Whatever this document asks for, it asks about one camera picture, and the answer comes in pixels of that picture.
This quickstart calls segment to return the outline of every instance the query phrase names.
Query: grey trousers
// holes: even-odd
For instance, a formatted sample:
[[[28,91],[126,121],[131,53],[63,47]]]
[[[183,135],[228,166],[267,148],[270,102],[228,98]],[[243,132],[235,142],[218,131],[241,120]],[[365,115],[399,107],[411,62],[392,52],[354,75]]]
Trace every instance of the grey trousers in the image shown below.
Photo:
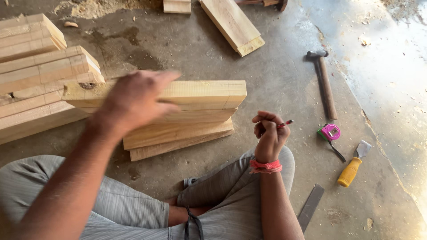
[[[249,160],[253,158],[254,149],[195,181],[184,181],[189,186],[179,194],[178,206],[215,206],[199,216],[205,239],[263,238],[259,174],[249,174]],[[11,162],[0,169],[0,205],[12,222],[22,219],[63,160],[63,157],[40,155]],[[295,162],[287,147],[281,150],[279,160],[289,196]],[[185,223],[167,227],[168,214],[169,204],[104,177],[80,239],[184,239]],[[190,239],[199,239],[193,221]]]

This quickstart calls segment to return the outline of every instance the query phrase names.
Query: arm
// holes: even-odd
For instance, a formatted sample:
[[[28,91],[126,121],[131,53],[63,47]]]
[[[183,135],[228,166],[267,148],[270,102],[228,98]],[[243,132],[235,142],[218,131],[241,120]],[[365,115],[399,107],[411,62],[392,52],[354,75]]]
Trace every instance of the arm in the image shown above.
[[[258,111],[252,119],[255,135],[260,141],[255,149],[255,159],[260,163],[277,160],[280,150],[290,134],[288,126],[277,129],[284,123],[278,115]],[[303,240],[304,235],[286,194],[282,175],[260,173],[261,224],[264,240]]]
[[[32,203],[15,238],[78,239],[114,147],[130,130],[177,109],[156,98],[179,75],[135,71],[119,79],[104,105],[88,119],[75,149]]]

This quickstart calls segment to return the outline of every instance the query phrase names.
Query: forearm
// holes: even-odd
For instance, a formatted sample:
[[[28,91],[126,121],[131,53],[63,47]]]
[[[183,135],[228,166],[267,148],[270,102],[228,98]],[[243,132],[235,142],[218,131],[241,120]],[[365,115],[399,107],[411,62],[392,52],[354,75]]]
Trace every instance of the forearm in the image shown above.
[[[78,239],[119,136],[88,126],[22,219],[18,239]]]
[[[264,240],[303,240],[280,172],[261,173],[260,192]]]

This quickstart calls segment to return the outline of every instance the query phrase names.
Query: hammer head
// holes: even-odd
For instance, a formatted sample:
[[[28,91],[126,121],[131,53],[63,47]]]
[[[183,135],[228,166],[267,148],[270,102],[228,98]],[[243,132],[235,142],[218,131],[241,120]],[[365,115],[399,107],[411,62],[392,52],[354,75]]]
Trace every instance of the hammer head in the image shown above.
[[[318,58],[318,57],[327,57],[327,56],[329,56],[329,53],[325,50],[307,52],[307,58]]]

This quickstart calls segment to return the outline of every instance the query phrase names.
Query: yellow chisel handle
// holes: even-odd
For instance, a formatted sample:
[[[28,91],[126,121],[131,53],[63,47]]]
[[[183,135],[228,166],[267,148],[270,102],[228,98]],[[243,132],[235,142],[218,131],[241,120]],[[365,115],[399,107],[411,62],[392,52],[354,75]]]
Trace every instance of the yellow chisel handle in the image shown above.
[[[338,184],[344,187],[349,187],[350,183],[353,181],[356,176],[357,169],[362,163],[360,158],[353,158],[351,162],[344,168],[341,175],[338,178]]]

